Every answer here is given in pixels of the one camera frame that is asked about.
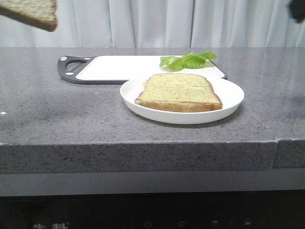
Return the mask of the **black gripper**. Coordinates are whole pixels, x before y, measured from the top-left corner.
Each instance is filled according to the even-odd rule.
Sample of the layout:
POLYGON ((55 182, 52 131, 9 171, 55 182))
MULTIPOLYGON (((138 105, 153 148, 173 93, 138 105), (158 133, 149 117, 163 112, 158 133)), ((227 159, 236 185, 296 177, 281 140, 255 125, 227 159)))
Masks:
POLYGON ((305 0, 292 0, 288 4, 289 13, 296 23, 302 23, 305 20, 305 0))

